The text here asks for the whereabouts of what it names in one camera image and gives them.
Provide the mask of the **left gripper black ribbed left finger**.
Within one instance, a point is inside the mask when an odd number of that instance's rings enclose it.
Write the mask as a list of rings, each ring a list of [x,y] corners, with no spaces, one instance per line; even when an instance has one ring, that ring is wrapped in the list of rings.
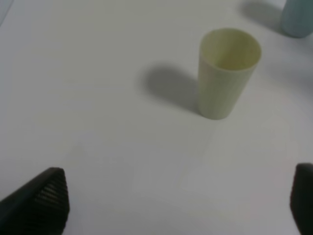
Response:
[[[65,171],[50,167],[0,202],[2,235],[61,235],[70,212]]]

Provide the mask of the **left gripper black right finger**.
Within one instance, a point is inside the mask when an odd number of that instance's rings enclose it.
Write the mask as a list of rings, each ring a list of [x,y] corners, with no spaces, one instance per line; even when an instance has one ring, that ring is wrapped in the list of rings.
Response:
[[[313,234],[313,165],[296,166],[290,196],[290,209],[302,235]]]

